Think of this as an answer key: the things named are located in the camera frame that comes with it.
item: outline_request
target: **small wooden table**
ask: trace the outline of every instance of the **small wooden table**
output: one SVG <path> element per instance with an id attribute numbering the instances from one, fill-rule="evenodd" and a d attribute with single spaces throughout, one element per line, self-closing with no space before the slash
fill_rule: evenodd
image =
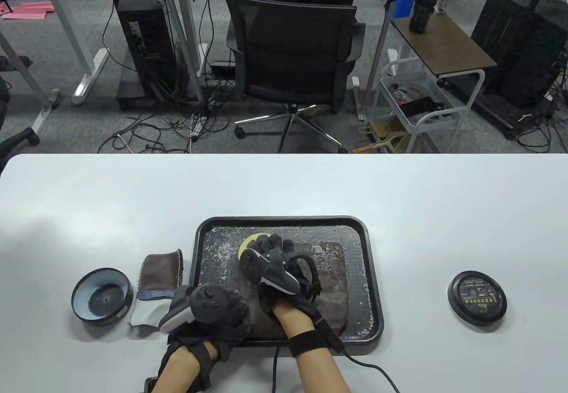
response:
<path id="1" fill-rule="evenodd" d="M 394 115 L 411 135 L 406 152 L 412 151 L 412 146 L 418 136 L 426 140 L 432 151 L 440 152 L 428 133 L 440 129 L 453 129 L 445 151 L 448 153 L 485 80 L 483 69 L 493 67 L 496 63 L 445 13 L 432 15 L 424 33 L 415 33 L 409 29 L 410 18 L 398 18 L 392 20 L 392 24 L 417 55 L 417 57 L 403 58 L 388 64 L 383 69 L 380 80 L 381 93 L 392 108 Z M 419 72 L 401 72 L 402 66 L 420 61 L 423 64 Z M 390 75 L 389 70 L 393 66 L 398 66 L 398 69 L 395 75 Z M 438 79 L 469 74 L 479 75 L 479 80 L 465 104 L 456 103 L 455 99 L 451 99 L 438 86 Z M 394 85 L 410 83 L 422 83 L 427 89 L 428 96 L 434 102 L 443 104 L 443 109 L 430 111 L 418 120 L 406 117 L 390 89 Z"/>
<path id="2" fill-rule="evenodd" d="M 497 64 L 447 14 L 434 14 L 424 33 L 408 29 L 410 18 L 392 25 L 434 76 L 485 69 Z"/>

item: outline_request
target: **computer tower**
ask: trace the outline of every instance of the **computer tower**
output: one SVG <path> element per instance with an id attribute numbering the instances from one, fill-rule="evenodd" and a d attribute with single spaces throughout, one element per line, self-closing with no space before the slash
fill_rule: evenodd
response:
<path id="1" fill-rule="evenodd" d="M 487 0 L 471 38 L 497 62 L 486 72 L 485 93 L 517 107 L 538 105 L 568 62 L 568 4 L 541 0 Z"/>
<path id="2" fill-rule="evenodd" d="M 162 4 L 154 0 L 120 0 L 117 12 L 146 95 L 159 97 L 165 88 L 176 88 L 176 52 Z"/>

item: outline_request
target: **wrist strap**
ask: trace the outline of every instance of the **wrist strap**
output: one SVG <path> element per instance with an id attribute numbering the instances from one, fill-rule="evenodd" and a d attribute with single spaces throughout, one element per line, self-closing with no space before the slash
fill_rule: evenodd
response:
<path id="1" fill-rule="evenodd" d="M 292 357 L 295 358 L 311 350 L 326 349 L 328 345 L 321 331 L 313 330 L 290 338 L 288 340 L 288 348 L 290 348 Z"/>
<path id="2" fill-rule="evenodd" d="M 205 344 L 200 343 L 195 346 L 188 348 L 195 359 L 199 362 L 199 379 L 201 380 L 201 391 L 209 389 L 211 387 L 211 380 L 209 379 L 209 374 L 213 370 L 213 363 L 211 362 L 211 355 L 209 355 L 209 350 L 205 347 Z"/>

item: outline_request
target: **vr controller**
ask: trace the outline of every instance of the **vr controller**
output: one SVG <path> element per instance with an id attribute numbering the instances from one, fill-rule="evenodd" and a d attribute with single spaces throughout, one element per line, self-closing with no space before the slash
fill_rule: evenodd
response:
<path id="1" fill-rule="evenodd" d="M 189 285 L 179 287 L 172 298 L 170 311 L 160 320 L 160 332 L 170 333 L 185 323 L 197 320 L 213 324 L 227 312 L 227 296 L 222 288 L 204 284 L 194 290 Z"/>

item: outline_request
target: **chair armrest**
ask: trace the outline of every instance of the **chair armrest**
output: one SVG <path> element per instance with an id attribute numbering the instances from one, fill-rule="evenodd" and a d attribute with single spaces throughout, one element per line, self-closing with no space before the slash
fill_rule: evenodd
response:
<path id="1" fill-rule="evenodd" d="M 346 63 L 354 62 L 361 58 L 363 54 L 363 45 L 365 44 L 365 29 L 367 25 L 365 23 L 355 23 L 353 28 L 353 40 L 351 41 L 351 54 L 345 60 Z"/>

